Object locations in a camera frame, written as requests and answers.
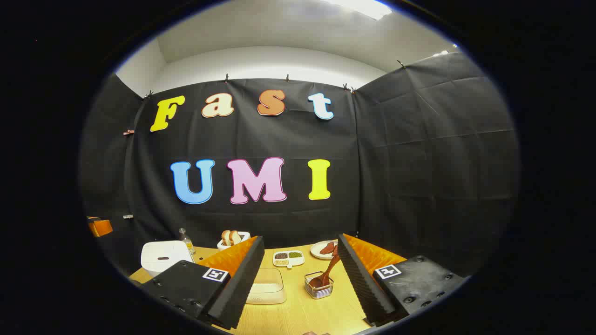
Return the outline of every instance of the toast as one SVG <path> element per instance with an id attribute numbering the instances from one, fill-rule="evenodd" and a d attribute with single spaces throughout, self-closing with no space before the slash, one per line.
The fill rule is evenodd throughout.
<path id="1" fill-rule="evenodd" d="M 230 231 L 229 230 L 224 230 L 222 232 L 222 241 L 224 246 L 231 246 L 232 245 L 232 241 L 229 239 L 230 236 Z"/>
<path id="2" fill-rule="evenodd" d="M 238 235 L 238 231 L 236 230 L 232 230 L 229 233 L 229 239 L 232 241 L 233 246 L 242 242 L 242 238 L 240 237 L 240 235 Z"/>

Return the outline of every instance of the orange foam pad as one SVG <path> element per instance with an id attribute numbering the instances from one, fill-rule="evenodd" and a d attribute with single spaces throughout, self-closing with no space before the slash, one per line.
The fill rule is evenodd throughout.
<path id="1" fill-rule="evenodd" d="M 382 268 L 387 265 L 403 262 L 406 259 L 402 256 L 388 252 L 387 250 L 377 247 L 374 244 L 360 240 L 359 238 L 343 234 L 347 242 L 350 244 L 360 261 L 372 276 L 375 269 Z"/>
<path id="2" fill-rule="evenodd" d="M 240 242 L 214 255 L 211 255 L 197 264 L 207 266 L 209 268 L 228 271 L 230 277 L 233 277 L 256 238 L 256 236 L 251 237 L 244 242 Z"/>

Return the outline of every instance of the clear glass dish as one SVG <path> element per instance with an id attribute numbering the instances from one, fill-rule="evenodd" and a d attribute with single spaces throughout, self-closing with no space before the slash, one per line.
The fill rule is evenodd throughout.
<path id="1" fill-rule="evenodd" d="M 259 269 L 246 299 L 252 305 L 273 305 L 285 302 L 284 281 L 278 269 Z"/>

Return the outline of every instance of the pink letter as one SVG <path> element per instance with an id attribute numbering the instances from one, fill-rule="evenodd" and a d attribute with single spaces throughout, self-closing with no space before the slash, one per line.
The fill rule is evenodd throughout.
<path id="1" fill-rule="evenodd" d="M 244 159 L 229 161 L 228 169 L 232 170 L 232 183 L 234 184 L 234 196 L 230 202 L 233 204 L 249 202 L 249 198 L 244 195 L 245 188 L 253 201 L 257 202 L 263 187 L 265 187 L 264 201 L 270 203 L 284 201 L 287 196 L 281 188 L 281 166 L 283 164 L 283 158 L 267 158 L 261 166 L 259 175 L 256 176 L 249 163 Z"/>

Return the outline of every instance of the orange object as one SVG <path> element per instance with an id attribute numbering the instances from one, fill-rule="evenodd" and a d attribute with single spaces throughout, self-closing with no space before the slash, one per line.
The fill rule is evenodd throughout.
<path id="1" fill-rule="evenodd" d="M 256 239 L 257 237 L 255 236 L 244 242 L 240 242 L 203 259 L 197 264 L 207 266 L 209 268 L 226 270 L 229 272 L 230 277 L 234 277 L 234 274 L 240 267 L 240 264 L 244 260 L 246 253 L 249 252 L 250 247 L 253 245 Z"/>
<path id="2" fill-rule="evenodd" d="M 110 220 L 97 220 L 89 223 L 93 236 L 100 237 L 112 232 Z"/>
<path id="3" fill-rule="evenodd" d="M 347 242 L 350 244 L 360 261 L 367 269 L 368 273 L 373 276 L 375 269 L 382 268 L 387 265 L 393 265 L 403 262 L 406 259 L 402 256 L 396 255 L 392 252 L 377 247 L 374 244 L 360 240 L 356 237 L 343 234 Z"/>

